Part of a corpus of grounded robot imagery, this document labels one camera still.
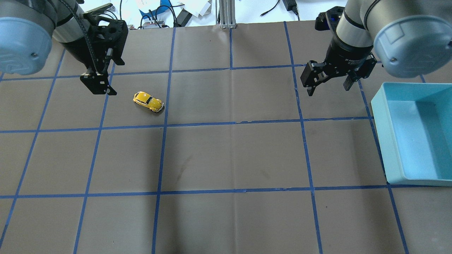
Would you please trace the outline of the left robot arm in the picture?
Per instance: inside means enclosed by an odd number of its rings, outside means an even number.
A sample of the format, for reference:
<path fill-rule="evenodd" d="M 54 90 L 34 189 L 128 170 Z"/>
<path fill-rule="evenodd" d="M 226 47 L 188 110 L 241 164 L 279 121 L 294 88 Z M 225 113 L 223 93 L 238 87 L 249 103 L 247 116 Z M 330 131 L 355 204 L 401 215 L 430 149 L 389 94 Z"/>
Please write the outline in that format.
<path fill-rule="evenodd" d="M 109 83 L 111 62 L 125 63 L 129 28 L 99 9 L 84 11 L 82 0 L 2 0 L 0 3 L 0 69 L 30 75 L 41 71 L 52 48 L 61 44 L 86 68 L 81 82 L 94 95 L 115 96 Z"/>

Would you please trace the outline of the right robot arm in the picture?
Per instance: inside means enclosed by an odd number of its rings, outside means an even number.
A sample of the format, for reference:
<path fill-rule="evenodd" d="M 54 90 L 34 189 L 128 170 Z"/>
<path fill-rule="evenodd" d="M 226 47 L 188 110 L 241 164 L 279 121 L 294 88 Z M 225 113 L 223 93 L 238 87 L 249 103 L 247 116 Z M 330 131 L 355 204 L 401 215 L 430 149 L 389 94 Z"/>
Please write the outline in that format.
<path fill-rule="evenodd" d="M 451 60 L 450 0 L 349 0 L 321 12 L 318 31 L 332 39 L 323 62 L 308 61 L 300 77 L 309 96 L 346 77 L 346 91 L 368 78 L 378 61 L 397 78 L 432 73 Z"/>

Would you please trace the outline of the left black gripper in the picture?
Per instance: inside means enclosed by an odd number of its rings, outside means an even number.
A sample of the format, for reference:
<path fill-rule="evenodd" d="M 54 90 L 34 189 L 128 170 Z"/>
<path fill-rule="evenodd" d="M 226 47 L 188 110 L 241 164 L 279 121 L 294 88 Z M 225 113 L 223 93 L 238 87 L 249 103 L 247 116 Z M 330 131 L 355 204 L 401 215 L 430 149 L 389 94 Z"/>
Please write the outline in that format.
<path fill-rule="evenodd" d="M 122 54 L 129 33 L 126 21 L 92 12 L 80 15 L 80 20 L 85 32 L 75 18 L 71 18 L 67 23 L 73 25 L 69 32 L 75 39 L 64 39 L 62 45 L 89 71 L 80 75 L 80 81 L 92 94 L 116 96 L 116 90 L 109 83 L 108 66 L 110 61 L 125 65 Z"/>

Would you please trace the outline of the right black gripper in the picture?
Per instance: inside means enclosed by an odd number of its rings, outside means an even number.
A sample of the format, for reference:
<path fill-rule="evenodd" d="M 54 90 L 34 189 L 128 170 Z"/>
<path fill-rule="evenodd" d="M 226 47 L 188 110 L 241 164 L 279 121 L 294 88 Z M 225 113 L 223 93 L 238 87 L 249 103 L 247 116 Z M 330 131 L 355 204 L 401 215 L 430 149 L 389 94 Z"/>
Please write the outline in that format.
<path fill-rule="evenodd" d="M 368 77 L 377 63 L 371 53 L 372 48 L 373 46 L 363 48 L 351 46 L 334 35 L 325 62 L 308 61 L 300 76 L 308 96 L 313 96 L 316 87 L 327 82 L 330 74 L 339 76 L 347 74 L 343 83 L 345 91 L 349 91 L 362 77 Z"/>

